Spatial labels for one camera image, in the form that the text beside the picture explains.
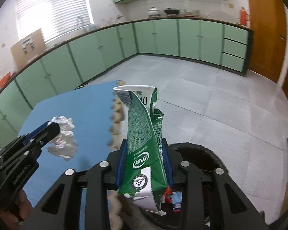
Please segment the person's left hand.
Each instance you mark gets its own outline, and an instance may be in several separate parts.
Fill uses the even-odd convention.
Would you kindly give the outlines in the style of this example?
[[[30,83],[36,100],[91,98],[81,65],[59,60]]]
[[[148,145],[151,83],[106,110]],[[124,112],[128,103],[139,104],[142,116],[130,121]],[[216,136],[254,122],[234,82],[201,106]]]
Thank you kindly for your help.
[[[0,218],[7,229],[20,229],[21,224],[32,212],[33,207],[23,189],[20,190],[9,208],[0,209]]]

